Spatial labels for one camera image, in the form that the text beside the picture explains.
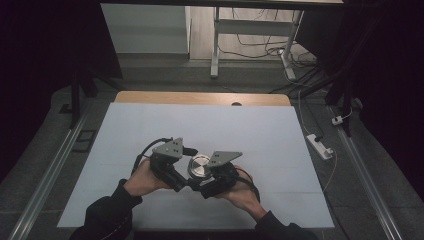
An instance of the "metal plate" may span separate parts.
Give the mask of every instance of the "metal plate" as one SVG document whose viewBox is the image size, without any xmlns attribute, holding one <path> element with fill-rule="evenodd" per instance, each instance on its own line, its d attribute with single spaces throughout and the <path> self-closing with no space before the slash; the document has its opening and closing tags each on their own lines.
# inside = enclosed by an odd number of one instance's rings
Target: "metal plate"
<svg viewBox="0 0 424 240">
<path fill-rule="evenodd" d="M 190 159 L 188 164 L 188 174 L 194 179 L 209 179 L 211 172 L 208 168 L 210 158 L 203 154 L 197 154 Z"/>
</svg>

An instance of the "wooden edge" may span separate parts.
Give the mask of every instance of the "wooden edge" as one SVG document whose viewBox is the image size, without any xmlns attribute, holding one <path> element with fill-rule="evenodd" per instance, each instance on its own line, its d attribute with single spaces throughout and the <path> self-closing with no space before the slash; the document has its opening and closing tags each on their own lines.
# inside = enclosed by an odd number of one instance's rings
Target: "wooden edge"
<svg viewBox="0 0 424 240">
<path fill-rule="evenodd" d="M 227 106 L 240 103 L 244 106 L 291 106 L 286 95 L 251 93 L 121 91 L 117 94 L 115 102 Z"/>
</svg>

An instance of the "person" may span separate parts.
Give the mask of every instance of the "person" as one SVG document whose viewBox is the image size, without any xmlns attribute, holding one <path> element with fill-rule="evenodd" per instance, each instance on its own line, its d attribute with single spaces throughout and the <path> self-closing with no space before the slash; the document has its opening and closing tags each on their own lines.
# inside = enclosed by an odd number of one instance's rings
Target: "person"
<svg viewBox="0 0 424 240">
<path fill-rule="evenodd" d="M 251 181 L 252 177 L 239 166 L 238 173 Z M 110 197 L 103 197 L 86 210 L 84 226 L 73 232 L 70 240 L 124 240 L 132 231 L 132 208 L 143 202 L 142 196 L 169 186 L 156 178 L 150 170 L 150 160 L 144 159 L 128 179 L 119 181 Z M 283 225 L 271 211 L 266 211 L 256 195 L 245 183 L 237 182 L 228 192 L 215 196 L 226 199 L 235 207 L 246 211 L 255 221 L 255 230 L 265 239 L 318 239 L 312 232 L 294 223 Z"/>
</svg>

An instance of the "power strip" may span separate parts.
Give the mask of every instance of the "power strip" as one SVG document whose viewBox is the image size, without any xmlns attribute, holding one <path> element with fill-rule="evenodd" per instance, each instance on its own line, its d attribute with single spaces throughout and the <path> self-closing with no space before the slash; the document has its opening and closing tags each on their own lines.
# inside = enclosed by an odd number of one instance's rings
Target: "power strip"
<svg viewBox="0 0 424 240">
<path fill-rule="evenodd" d="M 306 139 L 309 140 L 309 143 L 315 148 L 315 151 L 319 154 L 322 160 L 328 160 L 333 157 L 333 150 L 331 148 L 325 148 L 321 141 L 315 141 L 317 136 L 315 134 L 310 134 L 306 136 Z"/>
</svg>

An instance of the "floor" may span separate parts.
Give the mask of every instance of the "floor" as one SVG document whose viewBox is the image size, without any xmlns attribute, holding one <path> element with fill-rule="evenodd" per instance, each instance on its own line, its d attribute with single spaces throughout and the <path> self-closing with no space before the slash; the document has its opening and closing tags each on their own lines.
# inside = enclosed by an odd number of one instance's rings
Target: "floor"
<svg viewBox="0 0 424 240">
<path fill-rule="evenodd" d="M 253 17 L 256 16 L 255 14 L 258 13 L 254 12 L 253 15 L 247 16 Z M 207 27 L 198 27 L 198 29 L 207 29 Z M 201 39 L 201 37 L 205 37 L 205 35 L 199 34 L 197 39 Z M 257 39 L 258 42 L 263 42 L 263 40 L 262 37 Z M 226 46 L 224 45 L 226 41 L 222 41 L 222 47 L 230 49 L 231 45 Z M 263 53 L 263 46 L 258 48 L 259 50 L 240 46 L 237 48 L 238 40 L 236 38 L 233 38 L 231 44 L 234 46 L 233 51 L 240 50 L 243 51 L 243 54 Z M 282 74 L 281 62 L 272 61 L 272 57 L 269 57 L 271 61 L 245 59 L 241 61 L 240 58 L 230 61 L 234 56 L 228 56 L 230 59 L 226 59 L 220 64 L 219 78 L 211 80 L 208 60 L 210 52 L 202 53 L 204 49 L 207 48 L 201 47 L 196 52 L 192 47 L 192 60 L 121 58 L 124 79 L 119 80 L 119 83 L 128 90 L 144 91 L 269 93 L 281 88 L 274 91 L 274 94 L 288 94 L 295 86 L 286 81 Z M 310 68 L 294 69 L 299 76 L 309 70 Z M 319 81 L 322 76 L 322 73 L 316 74 L 308 84 Z M 95 83 L 99 89 L 97 97 L 85 98 L 82 96 L 83 109 L 90 106 L 86 112 L 86 121 L 82 125 L 82 130 L 85 131 L 99 129 L 108 105 L 117 94 L 115 89 L 104 82 L 96 80 Z M 364 191 L 358 173 L 353 167 L 352 159 L 342 144 L 339 129 L 331 124 L 331 118 L 339 111 L 339 108 L 325 105 L 323 97 L 327 90 L 318 91 L 300 102 L 296 99 L 298 92 L 292 91 L 291 93 L 291 96 L 294 97 L 291 102 L 298 113 L 299 124 L 304 126 L 304 134 L 313 132 L 324 135 L 322 142 L 337 151 L 337 162 L 335 159 L 324 162 L 308 145 L 321 185 L 324 188 L 328 183 L 325 194 L 336 225 L 334 229 L 315 229 L 314 233 L 318 239 L 389 239 L 381 227 L 381 219 L 377 216 L 369 196 Z M 0 185 L 0 239 L 7 239 L 10 236 L 31 199 L 34 189 L 37 188 L 43 174 L 61 148 L 63 140 L 69 134 L 70 115 L 60 113 L 62 106 L 70 102 L 69 87 L 57 91 L 51 102 L 51 110 L 44 124 L 15 168 Z M 422 239 L 424 236 L 424 204 L 395 162 L 363 126 L 359 119 L 360 111 L 360 105 L 354 105 L 353 113 L 350 116 L 352 140 L 403 239 Z M 66 158 L 50 194 L 42 204 L 39 214 L 35 215 L 33 225 L 28 226 L 26 239 L 69 238 L 73 229 L 58 229 L 56 225 L 89 154 L 89 152 L 75 150 L 82 150 L 86 147 L 89 146 L 84 142 L 72 145 L 73 151 Z"/>
</svg>

